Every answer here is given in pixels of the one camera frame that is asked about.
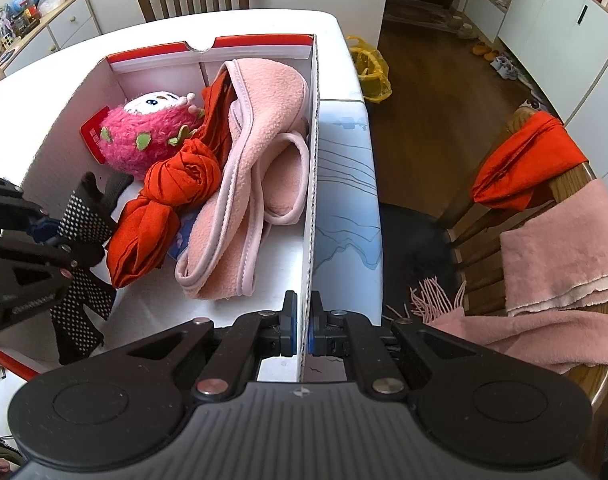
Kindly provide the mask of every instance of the black cabinet handle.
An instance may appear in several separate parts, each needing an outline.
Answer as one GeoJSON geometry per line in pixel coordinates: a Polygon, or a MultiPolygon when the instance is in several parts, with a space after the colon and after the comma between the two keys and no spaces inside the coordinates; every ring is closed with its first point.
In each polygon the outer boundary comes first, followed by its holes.
{"type": "Polygon", "coordinates": [[[588,6],[584,5],[584,9],[581,11],[581,16],[580,18],[577,20],[577,25],[581,25],[581,22],[583,21],[583,17],[586,15],[586,11],[588,10],[588,6]]]}

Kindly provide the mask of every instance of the red tag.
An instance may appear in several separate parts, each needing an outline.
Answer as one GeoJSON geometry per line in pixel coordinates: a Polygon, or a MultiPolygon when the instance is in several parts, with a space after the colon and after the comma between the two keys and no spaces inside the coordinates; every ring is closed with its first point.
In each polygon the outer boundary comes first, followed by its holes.
{"type": "Polygon", "coordinates": [[[102,155],[99,147],[100,132],[102,130],[100,124],[108,115],[109,110],[109,107],[105,106],[79,127],[79,133],[82,136],[82,139],[84,139],[88,149],[93,153],[95,160],[100,164],[106,162],[106,158],[102,155]]]}

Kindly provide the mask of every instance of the white table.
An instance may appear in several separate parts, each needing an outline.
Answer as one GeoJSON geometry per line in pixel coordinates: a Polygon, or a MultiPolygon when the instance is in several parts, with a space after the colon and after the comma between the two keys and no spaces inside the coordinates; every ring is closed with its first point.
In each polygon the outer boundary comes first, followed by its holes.
{"type": "Polygon", "coordinates": [[[106,55],[177,41],[203,50],[218,36],[267,33],[317,38],[321,163],[313,290],[321,292],[327,310],[355,310],[379,322],[382,249],[369,124],[351,56],[330,14],[255,9],[171,18],[41,59],[0,82],[0,176],[23,181],[76,84],[106,55]]]}

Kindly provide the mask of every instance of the red scarf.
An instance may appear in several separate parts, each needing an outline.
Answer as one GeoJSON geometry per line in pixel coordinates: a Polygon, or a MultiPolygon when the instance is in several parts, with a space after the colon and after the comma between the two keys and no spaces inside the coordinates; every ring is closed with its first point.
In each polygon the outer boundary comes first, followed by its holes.
{"type": "Polygon", "coordinates": [[[484,162],[472,200],[516,211],[542,205],[552,198],[548,180],[587,161],[558,119],[537,112],[484,162]]]}

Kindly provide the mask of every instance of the slipper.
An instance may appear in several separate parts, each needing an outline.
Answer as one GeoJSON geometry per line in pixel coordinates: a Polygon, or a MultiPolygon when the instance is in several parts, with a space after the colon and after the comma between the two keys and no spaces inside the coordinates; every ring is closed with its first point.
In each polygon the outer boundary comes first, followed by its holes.
{"type": "Polygon", "coordinates": [[[483,56],[484,54],[488,54],[491,50],[492,49],[487,44],[480,41],[472,48],[472,53],[476,56],[483,56]]]}
{"type": "Polygon", "coordinates": [[[491,50],[487,54],[484,54],[484,59],[487,60],[488,62],[491,62],[492,60],[494,60],[499,55],[500,55],[500,51],[499,50],[491,50]]]}

